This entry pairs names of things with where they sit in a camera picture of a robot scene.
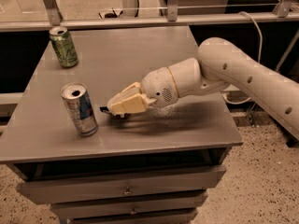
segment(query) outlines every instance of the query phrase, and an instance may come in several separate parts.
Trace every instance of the drawer handle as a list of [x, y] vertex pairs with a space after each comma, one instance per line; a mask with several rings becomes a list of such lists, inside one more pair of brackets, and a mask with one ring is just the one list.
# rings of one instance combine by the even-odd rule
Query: drawer handle
[[132, 206], [132, 210], [130, 212], [130, 215], [136, 215], [136, 214], [137, 214], [137, 212], [136, 212], [135, 208]]
[[133, 192], [130, 190], [130, 187], [127, 187], [126, 191], [123, 193], [124, 196], [130, 196], [132, 194], [133, 194]]

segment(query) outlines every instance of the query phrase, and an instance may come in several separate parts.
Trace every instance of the gray tabletop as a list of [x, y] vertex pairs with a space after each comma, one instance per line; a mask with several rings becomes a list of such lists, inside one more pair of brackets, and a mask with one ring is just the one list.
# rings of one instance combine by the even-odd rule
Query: gray tabletop
[[[72, 32], [79, 64], [63, 69], [48, 45], [0, 139], [0, 162], [57, 161], [228, 147], [241, 136], [219, 93], [112, 119], [98, 107], [151, 70], [195, 56], [189, 27]], [[77, 134], [61, 97], [69, 82], [90, 94], [99, 130]]]

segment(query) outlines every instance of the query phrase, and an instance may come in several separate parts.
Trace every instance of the green can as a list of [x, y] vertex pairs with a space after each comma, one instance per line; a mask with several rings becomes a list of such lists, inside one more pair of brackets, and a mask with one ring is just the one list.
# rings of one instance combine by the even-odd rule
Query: green can
[[65, 27], [57, 26], [50, 29], [50, 41], [59, 64], [63, 68], [70, 68], [78, 64], [78, 56], [72, 36]]

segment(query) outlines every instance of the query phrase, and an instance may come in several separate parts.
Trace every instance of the floor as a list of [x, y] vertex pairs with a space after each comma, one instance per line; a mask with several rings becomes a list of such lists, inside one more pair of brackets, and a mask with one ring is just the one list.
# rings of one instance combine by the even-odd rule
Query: floor
[[[57, 0], [70, 20], [98, 19], [98, 12], [120, 10], [119, 0]], [[158, 16], [158, 0], [142, 1], [141, 16]], [[42, 0], [0, 0], [1, 21], [45, 21]], [[244, 145], [234, 147], [224, 164], [227, 173], [208, 198], [193, 224], [298, 223], [299, 148], [264, 112], [257, 112], [256, 128], [244, 113], [232, 113]], [[15, 190], [20, 179], [0, 165], [0, 223], [58, 224], [45, 205], [36, 206]]]
[[[234, 147], [224, 164], [227, 173], [193, 224], [299, 223], [299, 148], [286, 145], [286, 135], [264, 112], [232, 113], [244, 144]], [[21, 180], [0, 165], [1, 224], [58, 224], [46, 205], [36, 206], [15, 190]]]

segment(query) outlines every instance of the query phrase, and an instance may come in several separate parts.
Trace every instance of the wooden drawer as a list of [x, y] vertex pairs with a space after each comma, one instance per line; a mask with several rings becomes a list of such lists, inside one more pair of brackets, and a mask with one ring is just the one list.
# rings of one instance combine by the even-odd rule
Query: wooden drawer
[[187, 224], [196, 216], [196, 209], [138, 214], [135, 216], [74, 219], [71, 224]]
[[106, 199], [76, 203], [59, 203], [51, 211], [62, 219], [138, 215], [139, 213], [195, 208], [206, 200], [202, 190]]
[[225, 171], [220, 165], [99, 175], [20, 183], [17, 191], [36, 204], [67, 203], [214, 188]]

